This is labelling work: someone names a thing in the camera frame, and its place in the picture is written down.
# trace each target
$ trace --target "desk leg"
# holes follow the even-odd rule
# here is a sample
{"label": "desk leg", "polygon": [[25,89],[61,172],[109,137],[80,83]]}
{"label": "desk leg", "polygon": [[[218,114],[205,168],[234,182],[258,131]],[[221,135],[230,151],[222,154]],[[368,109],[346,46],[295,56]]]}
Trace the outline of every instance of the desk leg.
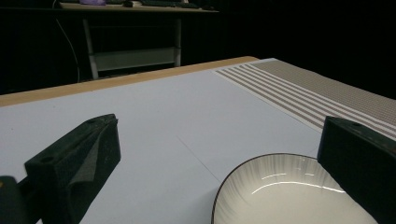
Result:
{"label": "desk leg", "polygon": [[90,58],[90,66],[92,70],[92,78],[93,79],[98,79],[98,69],[96,66],[96,60],[95,60],[95,55],[93,53],[93,48],[92,48],[92,41],[91,41],[91,33],[90,33],[90,26],[88,24],[88,21],[86,19],[82,20],[84,24],[84,32],[85,32],[85,38],[87,39],[87,46],[88,46],[88,57]]}
{"label": "desk leg", "polygon": [[175,33],[175,67],[181,65],[181,19],[176,19]]}

